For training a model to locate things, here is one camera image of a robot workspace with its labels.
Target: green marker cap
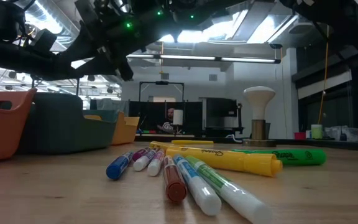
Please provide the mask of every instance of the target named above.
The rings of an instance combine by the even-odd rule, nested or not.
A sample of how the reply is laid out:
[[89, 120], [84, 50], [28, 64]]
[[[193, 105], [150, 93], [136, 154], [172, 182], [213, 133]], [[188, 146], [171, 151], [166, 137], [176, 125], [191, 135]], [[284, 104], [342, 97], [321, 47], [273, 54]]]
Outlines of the green marker cap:
[[326, 154], [322, 149], [279, 149], [279, 150], [232, 150], [246, 154], [275, 154], [285, 166], [315, 166], [326, 162]]

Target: wooden table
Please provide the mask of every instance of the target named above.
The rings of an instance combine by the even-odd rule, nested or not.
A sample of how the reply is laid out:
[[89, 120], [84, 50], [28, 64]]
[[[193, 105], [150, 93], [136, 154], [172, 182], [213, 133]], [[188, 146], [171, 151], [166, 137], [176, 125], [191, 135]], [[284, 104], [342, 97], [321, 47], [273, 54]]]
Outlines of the wooden table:
[[[110, 162], [146, 145], [67, 156], [16, 156], [0, 162], [0, 224], [248, 223], [226, 203], [216, 217], [204, 215], [191, 196], [181, 205], [171, 204], [165, 199], [161, 174], [148, 177], [130, 167], [120, 180], [107, 179]], [[286, 167], [277, 178], [221, 173], [270, 205], [274, 223], [358, 223], [358, 152], [326, 153], [325, 165]]]

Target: yellow marker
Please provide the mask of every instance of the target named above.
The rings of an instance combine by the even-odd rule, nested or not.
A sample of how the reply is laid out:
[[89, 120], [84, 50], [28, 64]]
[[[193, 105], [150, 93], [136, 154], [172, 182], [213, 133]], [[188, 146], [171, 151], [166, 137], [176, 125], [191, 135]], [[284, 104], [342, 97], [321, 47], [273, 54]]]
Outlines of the yellow marker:
[[283, 169], [283, 163], [277, 160], [275, 154], [241, 154], [238, 152], [214, 149], [197, 149], [180, 146], [170, 146], [167, 156], [193, 156], [204, 161], [207, 165], [217, 168], [274, 177]]
[[168, 149], [168, 147], [172, 146], [172, 144], [169, 143], [164, 143], [164, 142], [157, 142], [157, 141], [152, 141], [150, 142], [150, 147], [151, 148], [156, 148], [156, 149], [160, 149], [163, 150], [164, 152]]
[[214, 144], [212, 141], [172, 140], [172, 144]]

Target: teal bin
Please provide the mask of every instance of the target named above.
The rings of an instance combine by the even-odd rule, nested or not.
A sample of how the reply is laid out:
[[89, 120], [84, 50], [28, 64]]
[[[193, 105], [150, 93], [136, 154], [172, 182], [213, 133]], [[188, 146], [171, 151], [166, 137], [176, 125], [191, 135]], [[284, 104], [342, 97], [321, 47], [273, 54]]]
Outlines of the teal bin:
[[[19, 153], [69, 154], [110, 146], [116, 124], [86, 119], [80, 97], [37, 93], [27, 118]], [[111, 121], [115, 111], [110, 111]]]

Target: wall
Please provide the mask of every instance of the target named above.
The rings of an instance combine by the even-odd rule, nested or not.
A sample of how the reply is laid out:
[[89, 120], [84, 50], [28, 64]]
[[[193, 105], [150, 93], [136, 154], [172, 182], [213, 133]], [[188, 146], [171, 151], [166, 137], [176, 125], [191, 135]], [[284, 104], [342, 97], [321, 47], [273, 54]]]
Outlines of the wall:
[[[295, 49], [288, 49], [279, 65], [259, 63], [234, 63], [226, 75], [225, 94], [227, 98], [241, 102], [242, 136], [251, 134], [252, 110], [244, 99], [243, 92], [253, 86], [267, 86], [276, 91], [265, 111], [266, 122], [271, 123], [270, 138], [292, 139], [298, 131], [298, 99], [291, 76], [296, 73]], [[228, 120], [226, 126], [235, 126], [237, 120]]]
[[[139, 100], [139, 82], [160, 81], [160, 67], [133, 67], [134, 81], [122, 84], [122, 100]], [[169, 82], [183, 82], [185, 84], [185, 100], [199, 101], [200, 97], [225, 97], [225, 73], [219, 68], [181, 68], [166, 67], [164, 73], [170, 74]], [[209, 74], [217, 74], [216, 82], [209, 81]], [[147, 101], [150, 96], [169, 96], [181, 101], [181, 85], [158, 86], [154, 84], [142, 85], [141, 101]]]

